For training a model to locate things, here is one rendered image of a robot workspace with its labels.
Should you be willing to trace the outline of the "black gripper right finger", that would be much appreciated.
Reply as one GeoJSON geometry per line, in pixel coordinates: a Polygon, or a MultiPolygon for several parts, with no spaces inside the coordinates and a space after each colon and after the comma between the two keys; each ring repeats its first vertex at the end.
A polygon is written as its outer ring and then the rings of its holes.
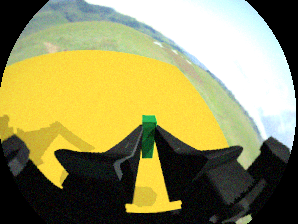
{"type": "Polygon", "coordinates": [[[154,144],[160,157],[162,176],[168,190],[168,202],[181,201],[182,194],[200,179],[202,173],[222,167],[223,164],[231,163],[234,159],[237,160],[243,152],[243,147],[239,145],[198,151],[160,125],[156,125],[156,131],[154,131],[154,144]]]}

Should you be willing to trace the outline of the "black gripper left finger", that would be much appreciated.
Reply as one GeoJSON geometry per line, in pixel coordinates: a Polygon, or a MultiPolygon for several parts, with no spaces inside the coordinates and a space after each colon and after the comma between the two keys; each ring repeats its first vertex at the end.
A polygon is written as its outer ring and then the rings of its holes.
{"type": "Polygon", "coordinates": [[[132,204],[136,193],[137,173],[140,168],[144,127],[137,125],[120,143],[105,152],[80,152],[71,149],[56,149],[53,156],[67,173],[86,180],[112,184],[126,201],[132,204]]]}

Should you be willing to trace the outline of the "green rectangular post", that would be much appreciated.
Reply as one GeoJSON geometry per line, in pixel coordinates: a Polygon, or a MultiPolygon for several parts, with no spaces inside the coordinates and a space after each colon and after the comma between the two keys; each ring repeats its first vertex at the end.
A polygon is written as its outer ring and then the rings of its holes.
{"type": "Polygon", "coordinates": [[[144,127],[144,141],[142,141],[141,159],[152,159],[154,147],[154,131],[157,125],[156,116],[142,116],[142,127],[144,127]]]}

